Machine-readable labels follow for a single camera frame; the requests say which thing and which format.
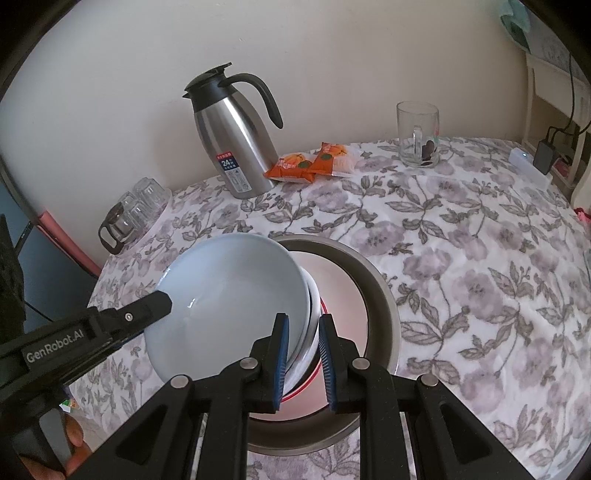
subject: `glass mug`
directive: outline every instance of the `glass mug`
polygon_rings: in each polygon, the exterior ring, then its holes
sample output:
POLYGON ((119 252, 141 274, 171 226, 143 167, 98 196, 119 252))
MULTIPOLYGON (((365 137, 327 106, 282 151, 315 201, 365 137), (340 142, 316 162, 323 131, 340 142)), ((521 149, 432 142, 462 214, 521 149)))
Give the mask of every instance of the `glass mug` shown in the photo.
POLYGON ((439 162, 439 110, 425 102, 400 102, 398 120, 398 155, 408 166, 428 168, 439 162))
POLYGON ((151 219, 158 218, 168 203, 166 191, 156 180, 148 177, 144 177, 136 183, 133 192, 148 207, 151 219))
POLYGON ((133 192, 125 192, 109 210, 99 227, 100 243, 111 254, 118 255, 125 244, 143 237, 158 219, 168 203, 167 194, 154 179, 144 177, 135 184, 133 192), (105 239, 106 230, 110 239, 105 239))
POLYGON ((100 224, 100 243, 109 253, 117 255, 121 253, 127 242, 136 238, 136 235, 137 226, 130 212, 126 212, 123 204, 117 202, 113 208, 109 210, 105 220, 100 224), (103 229, 106 229, 107 233, 111 236, 111 239, 115 241, 114 245, 111 245, 111 243, 102 236, 101 232, 103 229))

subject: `table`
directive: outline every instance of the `table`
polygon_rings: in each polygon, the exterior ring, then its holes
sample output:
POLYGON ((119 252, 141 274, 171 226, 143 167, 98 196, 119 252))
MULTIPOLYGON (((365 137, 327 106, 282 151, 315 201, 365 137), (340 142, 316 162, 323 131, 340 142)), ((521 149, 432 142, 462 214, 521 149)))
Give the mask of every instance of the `table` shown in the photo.
MULTIPOLYGON (((90 304, 121 307, 153 291, 196 242, 229 232, 309 233, 366 256, 397 300, 398 374, 432 372, 537 478, 570 471, 591 439, 589 235, 555 189, 507 162, 513 142, 443 138, 434 169, 404 166, 397 141, 356 144, 348 179, 280 183, 237 200, 220 177, 174 194, 148 246, 111 256, 90 304)), ((162 385, 143 335, 76 381, 85 415, 108 434, 162 385)), ((253 480, 359 476, 358 432, 290 458, 250 453, 253 480)))

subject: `white wall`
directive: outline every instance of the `white wall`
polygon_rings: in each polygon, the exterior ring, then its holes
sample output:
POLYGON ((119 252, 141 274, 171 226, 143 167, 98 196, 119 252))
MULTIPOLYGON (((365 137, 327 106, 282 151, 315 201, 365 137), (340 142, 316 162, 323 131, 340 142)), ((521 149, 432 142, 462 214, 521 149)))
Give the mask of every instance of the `white wall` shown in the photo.
POLYGON ((82 0, 34 49, 0 105, 0 151, 24 194, 95 261, 96 230, 142 176, 214 174, 182 99, 232 61, 284 118, 280 153, 396 136, 396 103, 436 104, 443 135, 517 139, 524 55, 498 0, 82 0))

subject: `human hand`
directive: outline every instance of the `human hand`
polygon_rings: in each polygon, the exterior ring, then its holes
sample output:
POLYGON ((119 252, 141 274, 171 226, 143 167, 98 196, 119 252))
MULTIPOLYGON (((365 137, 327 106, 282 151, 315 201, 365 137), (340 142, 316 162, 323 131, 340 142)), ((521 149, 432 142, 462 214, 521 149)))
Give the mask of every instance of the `human hand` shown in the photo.
MULTIPOLYGON (((72 458, 66 464, 66 475, 69 476, 92 454, 92 451, 84 441, 84 434, 80 424, 67 414, 66 433, 75 447, 72 458)), ((63 473, 51 470, 26 457, 21 457, 21 460, 35 480, 64 480, 65 478, 63 473)))

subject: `thermos label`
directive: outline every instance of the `thermos label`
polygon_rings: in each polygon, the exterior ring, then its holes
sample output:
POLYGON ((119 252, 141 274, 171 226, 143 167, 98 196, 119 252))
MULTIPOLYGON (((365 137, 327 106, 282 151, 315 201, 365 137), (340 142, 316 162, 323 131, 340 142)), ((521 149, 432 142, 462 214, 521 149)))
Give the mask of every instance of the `thermos label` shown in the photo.
POLYGON ((220 162, 228 181, 238 193, 252 190, 251 184, 248 183, 232 152, 220 153, 216 155, 216 158, 220 162))

